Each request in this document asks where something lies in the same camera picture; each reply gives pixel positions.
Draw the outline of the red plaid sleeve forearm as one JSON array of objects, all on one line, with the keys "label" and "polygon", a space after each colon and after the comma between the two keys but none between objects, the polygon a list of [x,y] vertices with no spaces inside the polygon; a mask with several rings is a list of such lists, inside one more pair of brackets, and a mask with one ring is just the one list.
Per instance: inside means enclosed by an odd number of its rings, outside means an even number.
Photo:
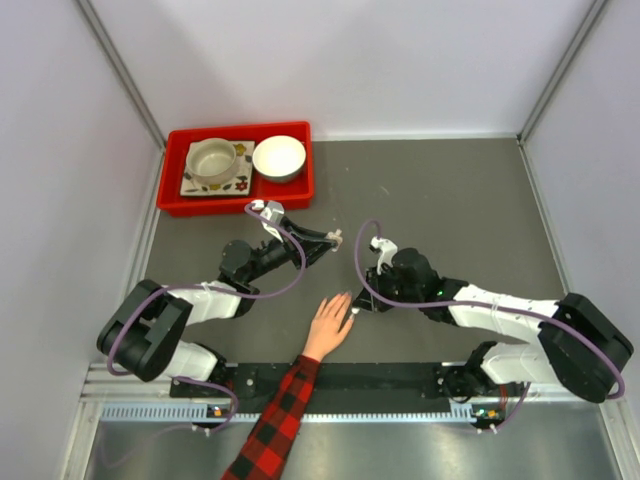
[{"label": "red plaid sleeve forearm", "polygon": [[280,479],[306,412],[320,362],[299,355],[222,479]]}]

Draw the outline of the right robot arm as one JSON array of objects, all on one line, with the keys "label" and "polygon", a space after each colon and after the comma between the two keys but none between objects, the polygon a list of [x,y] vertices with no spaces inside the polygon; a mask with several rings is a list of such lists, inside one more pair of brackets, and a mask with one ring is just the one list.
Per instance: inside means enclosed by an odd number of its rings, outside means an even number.
[{"label": "right robot arm", "polygon": [[444,378],[455,396],[487,396],[502,385],[559,385],[591,403],[624,393],[621,373],[634,354],[622,332],[587,297],[528,300],[441,276],[414,248],[375,238],[376,264],[357,273],[355,310],[415,309],[428,319],[511,338],[488,341]]}]

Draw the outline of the person's hand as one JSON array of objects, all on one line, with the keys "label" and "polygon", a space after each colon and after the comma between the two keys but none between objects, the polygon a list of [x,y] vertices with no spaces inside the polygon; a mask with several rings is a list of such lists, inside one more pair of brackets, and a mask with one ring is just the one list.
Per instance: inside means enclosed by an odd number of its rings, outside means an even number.
[{"label": "person's hand", "polygon": [[354,324],[351,300],[350,293],[340,293],[321,302],[310,324],[304,357],[321,362],[343,343]]}]

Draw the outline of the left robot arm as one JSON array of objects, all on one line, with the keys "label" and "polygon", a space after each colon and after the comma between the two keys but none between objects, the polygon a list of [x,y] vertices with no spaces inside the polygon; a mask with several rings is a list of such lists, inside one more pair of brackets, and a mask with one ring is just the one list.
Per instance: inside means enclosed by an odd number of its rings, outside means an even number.
[{"label": "left robot arm", "polygon": [[281,232],[253,248],[227,243],[219,276],[187,288],[166,288],[146,279],[128,294],[97,338],[97,349],[120,372],[143,382],[164,375],[192,379],[205,396],[220,394],[229,382],[226,360],[215,350],[182,339],[186,327],[213,319],[239,318],[264,295],[251,282],[290,263],[298,271],[339,248],[341,232],[317,232],[284,217]]}]

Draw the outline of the glitter nail polish bottle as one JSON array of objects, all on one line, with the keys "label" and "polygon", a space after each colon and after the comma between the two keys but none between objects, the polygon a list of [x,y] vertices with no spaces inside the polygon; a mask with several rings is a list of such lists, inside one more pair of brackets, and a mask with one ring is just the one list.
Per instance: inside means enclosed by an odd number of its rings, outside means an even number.
[{"label": "glitter nail polish bottle", "polygon": [[336,229],[335,231],[328,232],[325,239],[330,243],[331,250],[337,252],[343,243],[342,231]]}]

